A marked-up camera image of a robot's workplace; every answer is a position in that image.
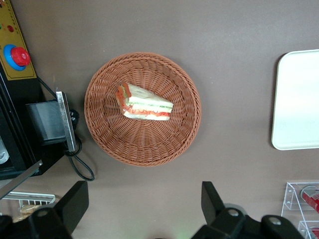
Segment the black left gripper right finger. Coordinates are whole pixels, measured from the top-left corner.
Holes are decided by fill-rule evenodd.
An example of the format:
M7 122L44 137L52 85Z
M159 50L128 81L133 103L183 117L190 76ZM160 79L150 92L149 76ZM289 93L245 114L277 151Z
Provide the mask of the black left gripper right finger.
M206 224L193 239L302 239L286 218L265 215L260 222L235 207L224 205L212 182L203 181L201 208Z

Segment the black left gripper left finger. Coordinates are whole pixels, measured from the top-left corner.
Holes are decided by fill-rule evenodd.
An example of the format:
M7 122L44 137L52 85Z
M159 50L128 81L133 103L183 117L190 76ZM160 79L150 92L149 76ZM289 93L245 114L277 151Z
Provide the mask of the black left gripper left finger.
M76 182L56 203L42 205L22 221L0 217L2 239L70 239L89 207L88 183Z

